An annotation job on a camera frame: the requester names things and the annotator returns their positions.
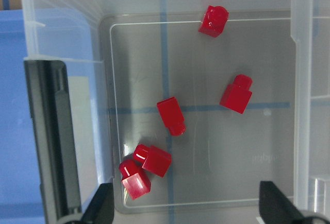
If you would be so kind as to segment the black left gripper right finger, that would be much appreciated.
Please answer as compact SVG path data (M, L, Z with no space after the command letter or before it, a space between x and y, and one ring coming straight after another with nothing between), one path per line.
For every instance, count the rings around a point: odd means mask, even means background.
M259 214L266 224L303 223L303 214L272 181L259 184Z

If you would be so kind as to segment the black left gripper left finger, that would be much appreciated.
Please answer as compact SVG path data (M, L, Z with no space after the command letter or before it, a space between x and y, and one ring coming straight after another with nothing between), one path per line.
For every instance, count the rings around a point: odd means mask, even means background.
M114 191L112 183L100 184L87 209L81 223L112 223L114 220Z

